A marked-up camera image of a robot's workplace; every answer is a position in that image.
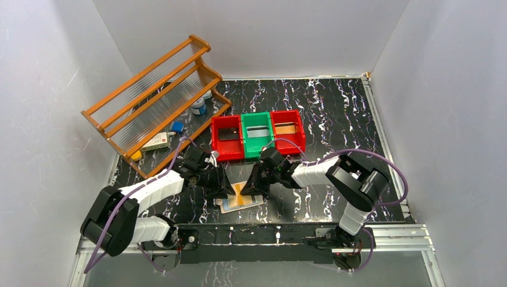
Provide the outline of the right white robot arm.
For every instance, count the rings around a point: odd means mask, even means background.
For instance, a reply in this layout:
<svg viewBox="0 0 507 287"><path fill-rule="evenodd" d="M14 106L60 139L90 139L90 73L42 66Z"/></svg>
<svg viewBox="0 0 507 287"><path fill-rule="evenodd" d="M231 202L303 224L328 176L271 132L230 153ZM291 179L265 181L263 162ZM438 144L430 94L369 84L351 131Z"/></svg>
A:
<svg viewBox="0 0 507 287"><path fill-rule="evenodd" d="M354 153L351 149L318 161L293 161L269 147L261 152L240 193L265 196L275 183L289 189L332 185L346 201L344 213L334 230L316 236L310 244L321 249L351 248L360 240L368 215L389 187L387 175Z"/></svg>

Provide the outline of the beige leather card holder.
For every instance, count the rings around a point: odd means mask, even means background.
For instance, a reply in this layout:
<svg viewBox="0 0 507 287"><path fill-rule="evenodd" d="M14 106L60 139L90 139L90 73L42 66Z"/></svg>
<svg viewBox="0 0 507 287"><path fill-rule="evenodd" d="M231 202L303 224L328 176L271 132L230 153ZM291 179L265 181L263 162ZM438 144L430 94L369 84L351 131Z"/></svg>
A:
<svg viewBox="0 0 507 287"><path fill-rule="evenodd" d="M214 204L220 208L222 214L260 206L265 203L262 195L242 196L240 192L245 185L246 181L234 183L232 188L235 195L228 195L226 199L214 199Z"/></svg>

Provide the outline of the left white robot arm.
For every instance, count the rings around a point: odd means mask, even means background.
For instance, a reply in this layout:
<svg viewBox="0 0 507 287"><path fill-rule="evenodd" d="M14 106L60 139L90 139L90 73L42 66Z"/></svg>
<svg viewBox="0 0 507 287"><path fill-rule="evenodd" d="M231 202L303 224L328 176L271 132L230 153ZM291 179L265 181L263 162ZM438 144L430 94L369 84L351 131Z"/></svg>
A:
<svg viewBox="0 0 507 287"><path fill-rule="evenodd" d="M102 188L80 233L112 257L135 243L157 242L162 248L175 248L180 242L177 224L163 215L143 218L141 213L194 187L213 199L235 194L223 165L215 162L211 152L191 145L153 177L128 187Z"/></svg>

